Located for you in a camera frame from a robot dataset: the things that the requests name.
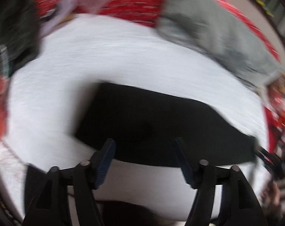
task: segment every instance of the gray garment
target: gray garment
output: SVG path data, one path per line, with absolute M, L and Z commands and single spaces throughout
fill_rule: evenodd
M 0 45 L 8 49 L 11 74 L 38 55 L 38 32 L 34 0 L 0 0 Z
M 213 57 L 250 88 L 283 71 L 264 43 L 215 0 L 167 0 L 156 29 L 169 41 Z

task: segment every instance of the black cloth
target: black cloth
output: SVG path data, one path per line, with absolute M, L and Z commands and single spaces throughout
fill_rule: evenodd
M 34 0 L 0 0 L 0 44 L 8 49 L 10 75 L 38 55 L 38 36 Z
M 101 149 L 116 141 L 121 161 L 178 167 L 171 143 L 181 137 L 190 157 L 212 165 L 253 161 L 255 138 L 225 121 L 209 105 L 130 86 L 100 84 L 75 136 Z

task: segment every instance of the metal screw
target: metal screw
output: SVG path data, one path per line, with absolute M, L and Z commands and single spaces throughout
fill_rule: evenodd
M 84 161 L 81 161 L 80 165 L 81 166 L 88 166 L 90 164 L 90 160 L 84 160 Z
M 240 171 L 240 167 L 238 167 L 237 165 L 232 166 L 231 169 L 233 169 L 236 172 Z
M 59 167 L 52 167 L 50 169 L 51 172 L 56 172 L 56 171 L 59 171 Z
M 202 165 L 202 166 L 207 166 L 209 164 L 209 162 L 207 160 L 200 160 L 199 163 Z

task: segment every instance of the beige floor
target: beige floor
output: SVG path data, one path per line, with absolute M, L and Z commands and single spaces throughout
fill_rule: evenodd
M 237 7 L 246 17 L 248 17 L 268 38 L 280 54 L 280 60 L 285 68 L 285 48 L 278 35 L 271 27 L 266 18 L 258 11 L 249 0 L 227 0 Z

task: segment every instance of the gray fabric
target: gray fabric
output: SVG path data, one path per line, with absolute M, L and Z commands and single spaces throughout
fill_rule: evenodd
M 11 74 L 39 52 L 34 0 L 0 0 L 0 44 L 8 49 Z
M 213 57 L 248 87 L 283 71 L 264 43 L 215 0 L 167 0 L 156 28 L 165 39 Z

